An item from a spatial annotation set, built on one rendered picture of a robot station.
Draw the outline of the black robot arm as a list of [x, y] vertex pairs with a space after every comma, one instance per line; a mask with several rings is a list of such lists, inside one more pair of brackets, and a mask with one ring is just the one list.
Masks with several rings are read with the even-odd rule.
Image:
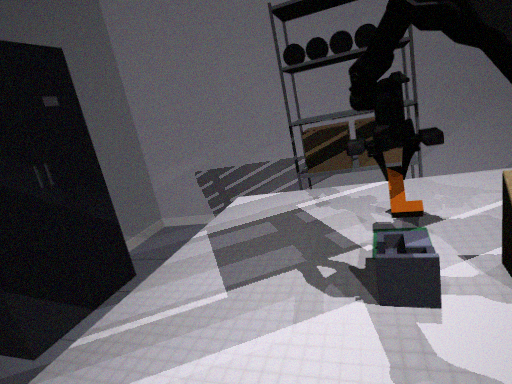
[[[402, 83], [409, 78], [397, 71], [378, 80], [391, 68], [395, 47], [411, 23], [481, 49], [512, 83], [512, 0], [389, 0], [367, 49], [348, 70], [355, 110], [404, 106]], [[415, 129], [411, 119], [382, 124], [375, 120], [371, 134], [374, 145], [385, 152], [404, 147], [405, 138], [415, 136]]]

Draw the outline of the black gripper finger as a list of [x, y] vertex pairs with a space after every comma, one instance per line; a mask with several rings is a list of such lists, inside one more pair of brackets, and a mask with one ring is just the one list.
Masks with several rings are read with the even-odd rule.
[[386, 166], [385, 166], [385, 161], [384, 161], [383, 153], [380, 151], [380, 153], [369, 154], [369, 152], [368, 152], [368, 157], [374, 157], [375, 158], [375, 161], [379, 165], [379, 167], [380, 167], [380, 169], [382, 171], [382, 174], [383, 174], [386, 182], [388, 182], [388, 177], [387, 177], [388, 175], [387, 175], [387, 170], [386, 170]]
[[406, 149], [405, 146], [403, 147], [403, 152], [402, 152], [402, 174], [403, 174], [403, 180], [405, 180], [406, 173], [407, 173], [407, 170], [408, 170], [408, 166], [409, 166], [409, 163], [410, 163], [410, 160], [411, 160], [413, 154], [416, 151], [420, 151], [420, 149], [421, 149], [420, 146], [417, 147], [417, 148], [409, 148], [409, 149]]

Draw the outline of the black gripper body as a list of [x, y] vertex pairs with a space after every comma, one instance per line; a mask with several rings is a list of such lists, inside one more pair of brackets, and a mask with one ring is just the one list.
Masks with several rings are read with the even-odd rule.
[[[375, 120], [379, 123], [393, 122], [398, 119], [399, 122], [405, 120], [404, 106], [396, 109], [385, 111], [374, 111]], [[444, 143], [444, 134], [438, 128], [429, 128], [419, 130], [415, 136], [405, 138], [406, 149], [419, 147], [420, 142], [428, 145], [436, 145]], [[367, 149], [369, 154], [380, 153], [378, 145], [374, 145], [373, 140], [366, 141], [366, 138], [351, 139], [346, 145], [347, 156], [361, 155]]]

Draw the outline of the orange l-shaped part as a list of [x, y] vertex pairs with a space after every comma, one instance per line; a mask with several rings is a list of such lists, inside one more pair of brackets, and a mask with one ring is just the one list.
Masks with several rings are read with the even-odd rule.
[[406, 201], [402, 166], [387, 167], [391, 218], [423, 217], [423, 201]]

